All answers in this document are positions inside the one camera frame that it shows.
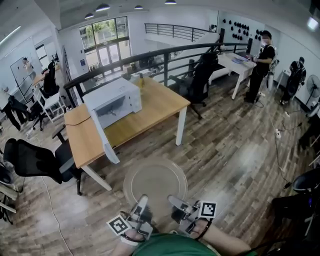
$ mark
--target standing fan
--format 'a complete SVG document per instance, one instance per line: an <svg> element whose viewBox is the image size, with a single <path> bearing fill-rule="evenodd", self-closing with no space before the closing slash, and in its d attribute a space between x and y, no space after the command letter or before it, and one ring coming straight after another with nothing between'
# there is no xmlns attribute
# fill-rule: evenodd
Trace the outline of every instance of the standing fan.
<svg viewBox="0 0 320 256"><path fill-rule="evenodd" d="M308 98L308 101L305 104L307 106L311 97L317 98L320 96L320 80L319 80L319 78L314 74L310 75L308 78L308 81L306 82L306 88L310 94L310 97Z"/></svg>

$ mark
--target balcony railing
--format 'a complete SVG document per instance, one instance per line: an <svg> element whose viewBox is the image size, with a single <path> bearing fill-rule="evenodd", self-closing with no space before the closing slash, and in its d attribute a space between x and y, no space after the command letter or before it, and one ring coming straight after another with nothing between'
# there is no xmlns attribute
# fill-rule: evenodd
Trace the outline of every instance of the balcony railing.
<svg viewBox="0 0 320 256"><path fill-rule="evenodd" d="M125 66L125 65L130 65L133 63L138 63L140 61L144 61L148 63L148 60L150 60L150 58L154 58L154 57L159 57L161 56L161 60L160 62L157 63L152 63L149 64L147 66L141 67L141 68L136 68L134 70L128 71L126 75L132 75L132 74L136 74L139 73L142 70L151 70L154 67L161 67L159 68L157 71L153 72L152 74L149 75L149 77L155 77L157 75L161 75L163 74L163 80L159 81L160 83L163 83L164 86L168 86L168 80L170 79L168 76L168 72L172 71L172 70L177 70L180 69L182 67L188 67L188 66L192 66L194 67L197 63L199 63L199 61L196 62L190 62L184 65L179 65L176 66L174 68L170 68L168 69L168 63L170 62L175 62L178 60L182 60L182 59L187 59L187 58L192 58L192 57L196 57L196 56L201 56L203 53L198 53L198 54L192 54L192 55L188 55L188 56L183 56L183 57L178 57L178 58L173 58L170 59L171 53L174 52L180 52L180 51L185 51L185 50L191 50L191 49L199 49L199 48L206 48L206 53L211 52L211 53L216 53L216 54L220 54L223 52L236 52L236 51L246 51L247 53L250 52L251 50L251 46L252 46L252 39L249 39L248 44L246 43L225 43L223 42L223 36L224 36L224 31L222 29L222 32L220 33L220 39L216 42L216 43L203 43L203 44L191 44L191 45L184 45L184 46L177 46L177 47L172 47L172 48L166 48L166 49L161 49L161 50L155 50L155 51L150 51L147 53L143 53L143 54L139 54L139 55L135 55L129 58L125 58L116 62L113 62L111 64L99 67L93 71L90 71L88 73L85 73L81 76L78 76L77 78L69 81L68 83L66 83L64 85L64 89L66 90L66 93L69 97L69 100L72 104L72 106L75 108L78 103L77 103L77 99L75 98L75 89L82 101L83 101L83 96L89 92L92 92L108 83L111 83L114 80L119 79L119 77L116 77L114 79L111 79L105 83L99 84L99 85L95 85L92 88L86 90L85 92L82 91L82 88L80 86L81 83L84 83L90 79L93 79L96 76L99 76L107 71L110 71L112 69L115 69L117 67L121 67L121 66ZM234 46L234 49L227 49L227 50L221 50L220 46ZM183 75L186 75L188 73L193 72L193 68L189 68L187 71L179 73L179 74L175 74L174 77L181 77Z"/></svg>
<svg viewBox="0 0 320 256"><path fill-rule="evenodd" d="M181 38L194 42L212 31L173 24L144 23L145 33Z"/></svg>

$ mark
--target white desk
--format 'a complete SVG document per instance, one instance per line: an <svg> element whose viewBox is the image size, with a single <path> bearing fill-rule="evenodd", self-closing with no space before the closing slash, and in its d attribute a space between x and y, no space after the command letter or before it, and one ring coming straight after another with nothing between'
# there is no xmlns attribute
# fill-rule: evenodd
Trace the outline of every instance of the white desk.
<svg viewBox="0 0 320 256"><path fill-rule="evenodd" d="M233 71L239 75L238 81L236 82L236 86L234 88L234 92L232 94L232 99L234 100L239 88L240 83L249 77L252 74L252 70L256 66L255 63L250 61L243 61L241 63L235 63L232 60L234 58L241 59L242 57L235 53L227 53L218 55L219 64L221 66L226 67L230 71Z"/></svg>
<svg viewBox="0 0 320 256"><path fill-rule="evenodd" d="M290 77L291 76L291 71L290 70L285 70L285 69L282 70L278 85L276 86L277 89L279 88L280 82L281 82L282 78L284 77L284 74L286 76Z"/></svg>

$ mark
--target man in black shirt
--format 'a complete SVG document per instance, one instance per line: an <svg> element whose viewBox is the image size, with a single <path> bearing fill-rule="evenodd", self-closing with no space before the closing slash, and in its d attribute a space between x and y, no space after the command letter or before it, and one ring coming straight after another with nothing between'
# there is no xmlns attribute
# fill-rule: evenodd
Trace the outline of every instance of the man in black shirt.
<svg viewBox="0 0 320 256"><path fill-rule="evenodd" d="M259 58L253 59L256 66L252 70L250 77L250 89L244 98L245 102L254 103L259 92L259 88L263 78L268 74L270 64L276 55L275 49L272 46L272 35L269 31L262 32L262 41L265 43L263 52Z"/></svg>
<svg viewBox="0 0 320 256"><path fill-rule="evenodd" d="M286 83L286 88L280 103L282 105L286 104L292 96L294 96L298 90L299 84L305 84L305 79L307 76L307 71L305 69L305 59L303 57L299 58L299 61L294 61L291 63L290 70L291 75Z"/></svg>

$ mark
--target wood plank flooring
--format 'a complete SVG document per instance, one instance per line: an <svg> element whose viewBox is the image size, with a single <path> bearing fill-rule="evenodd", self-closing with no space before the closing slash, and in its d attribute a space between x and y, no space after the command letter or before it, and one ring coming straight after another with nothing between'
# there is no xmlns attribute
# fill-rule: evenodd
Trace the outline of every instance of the wood plank flooring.
<svg viewBox="0 0 320 256"><path fill-rule="evenodd" d="M207 106L198 107L202 120L188 110L181 146L175 145L178 118L173 116L117 148L119 164L111 164L106 157L94 162L91 167L106 176L112 191L103 189L84 174L83 196L78 196L75 179L59 185L51 178L43 177L61 232L75 256L110 253L116 237L106 227L106 221L120 209L129 209L122 192L125 175L131 165L153 156L168 158L183 169L190 203L200 199L217 201L214 220L217 227L252 246L261 242L272 228L272 199L292 193L290 188L283 190L286 182L277 166L273 125L284 130L282 121L286 128L302 122L301 127L282 132L282 138L277 142L282 175L288 181L309 170L314 152L298 148L298 139L308 128L304 113L296 112L290 118L286 117L283 107L278 104L282 93L275 88L271 92L265 91L266 97L260 99L264 107L257 103L262 108L243 102L247 90L244 84L232 100L237 79L237 75L231 75L213 81ZM285 109L292 112L300 106L294 100ZM28 124L18 132L8 120L2 126L2 150L8 138L25 139L25 132L31 127ZM51 139L55 125L47 122L43 127L43 132L35 131L30 143L39 146L41 141L42 147L54 151L60 144L58 139ZM19 177L18 183L21 185L22 182L23 178ZM41 177L25 179L23 193L15 207L17 214L10 215L13 226L0 220L1 255L69 255ZM169 216L155 221L161 232L177 228Z"/></svg>

